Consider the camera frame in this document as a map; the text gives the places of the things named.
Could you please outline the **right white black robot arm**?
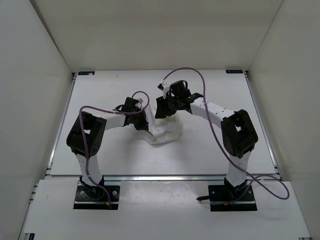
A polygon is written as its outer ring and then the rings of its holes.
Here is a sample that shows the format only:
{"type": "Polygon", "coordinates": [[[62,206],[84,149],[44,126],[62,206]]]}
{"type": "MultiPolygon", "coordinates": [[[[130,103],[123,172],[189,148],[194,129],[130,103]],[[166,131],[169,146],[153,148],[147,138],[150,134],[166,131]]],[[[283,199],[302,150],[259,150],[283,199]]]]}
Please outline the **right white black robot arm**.
{"type": "Polygon", "coordinates": [[[200,93],[191,93],[188,83],[179,80],[172,84],[161,82],[162,96],[156,99],[156,119],[164,119],[177,111],[186,111],[221,130],[221,147],[229,162],[224,178],[224,195],[236,200],[246,188],[249,157],[258,142],[258,135],[247,111],[230,110],[205,99],[200,93]]]}

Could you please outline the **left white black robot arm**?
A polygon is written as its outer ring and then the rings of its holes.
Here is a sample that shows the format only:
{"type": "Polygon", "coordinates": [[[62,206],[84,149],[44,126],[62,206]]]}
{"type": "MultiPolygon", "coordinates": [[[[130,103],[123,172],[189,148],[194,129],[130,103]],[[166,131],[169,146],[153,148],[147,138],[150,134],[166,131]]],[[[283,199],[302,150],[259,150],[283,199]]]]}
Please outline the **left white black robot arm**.
{"type": "Polygon", "coordinates": [[[81,176],[79,178],[85,193],[95,201],[110,200],[110,191],[105,187],[105,180],[98,164],[98,151],[101,148],[104,133],[114,128],[133,125],[136,130],[148,129],[146,107],[141,99],[127,97],[124,104],[112,111],[102,111],[101,116],[79,110],[68,136],[66,144],[76,156],[81,176]]]}

